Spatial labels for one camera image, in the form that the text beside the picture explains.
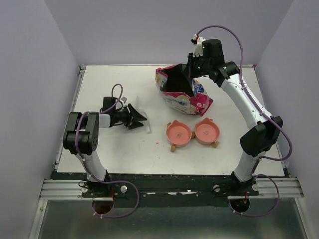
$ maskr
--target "glass panel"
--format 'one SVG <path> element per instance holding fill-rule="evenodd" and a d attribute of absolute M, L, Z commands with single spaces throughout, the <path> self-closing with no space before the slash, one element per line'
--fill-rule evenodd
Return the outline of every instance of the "glass panel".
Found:
<path fill-rule="evenodd" d="M 260 213 L 273 199 L 251 200 L 249 213 Z M 116 214 L 128 209 L 116 209 Z M 89 201 L 48 203 L 41 239 L 305 239 L 294 199 L 262 218 L 235 215 L 229 208 L 138 208 L 123 219 L 93 216 Z"/>

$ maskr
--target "pink snack bag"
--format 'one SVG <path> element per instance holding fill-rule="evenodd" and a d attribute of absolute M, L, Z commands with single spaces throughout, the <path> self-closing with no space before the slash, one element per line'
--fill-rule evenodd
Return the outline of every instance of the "pink snack bag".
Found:
<path fill-rule="evenodd" d="M 185 64 L 156 69 L 155 81 L 168 106 L 182 113 L 203 116 L 213 102 L 204 87 L 188 77 Z"/>

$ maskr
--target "double pet bowl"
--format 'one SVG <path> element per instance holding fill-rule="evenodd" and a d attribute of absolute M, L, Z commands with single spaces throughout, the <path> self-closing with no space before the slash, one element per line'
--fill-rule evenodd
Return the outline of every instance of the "double pet bowl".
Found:
<path fill-rule="evenodd" d="M 211 145 L 216 148 L 219 145 L 217 141 L 220 131 L 212 119 L 205 118 L 195 125 L 195 131 L 182 122 L 174 120 L 168 123 L 166 135 L 171 143 L 170 151 L 175 152 L 177 147 L 186 146 L 192 138 L 196 138 L 201 144 Z"/>

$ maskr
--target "black cable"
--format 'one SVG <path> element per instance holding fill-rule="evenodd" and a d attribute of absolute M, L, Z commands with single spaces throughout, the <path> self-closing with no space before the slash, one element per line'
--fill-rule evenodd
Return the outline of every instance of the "black cable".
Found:
<path fill-rule="evenodd" d="M 84 186 L 84 184 L 83 184 L 83 186 L 80 185 L 80 183 L 82 183 L 82 182 L 86 182 L 86 180 L 81 180 L 80 182 L 78 182 L 79 187 L 86 188 L 87 190 L 89 190 L 89 188 L 87 186 Z"/>
<path fill-rule="evenodd" d="M 116 112 L 118 112 L 118 111 L 121 111 L 122 109 L 123 109 L 123 103 L 122 103 L 122 101 L 119 101 L 119 103 L 121 103 L 121 107 L 120 108 L 118 108 L 118 109 L 116 109 L 115 111 Z"/>

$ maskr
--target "gray wall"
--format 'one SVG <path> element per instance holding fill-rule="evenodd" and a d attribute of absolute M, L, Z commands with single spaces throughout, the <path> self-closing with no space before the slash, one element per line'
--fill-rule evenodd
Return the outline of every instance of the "gray wall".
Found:
<path fill-rule="evenodd" d="M 319 235 L 319 1 L 295 0 L 257 66 L 265 104 L 284 119 L 297 175 Z M 281 138 L 283 154 L 288 146 Z"/>
<path fill-rule="evenodd" d="M 187 61 L 201 28 L 220 24 L 243 42 L 245 64 L 256 64 L 292 0 L 45 0 L 82 65 Z M 239 62 L 236 40 L 222 29 L 205 38 L 223 42 L 226 60 Z"/>
<path fill-rule="evenodd" d="M 53 169 L 78 67 L 43 0 L 0 7 L 0 238 L 23 239 Z"/>

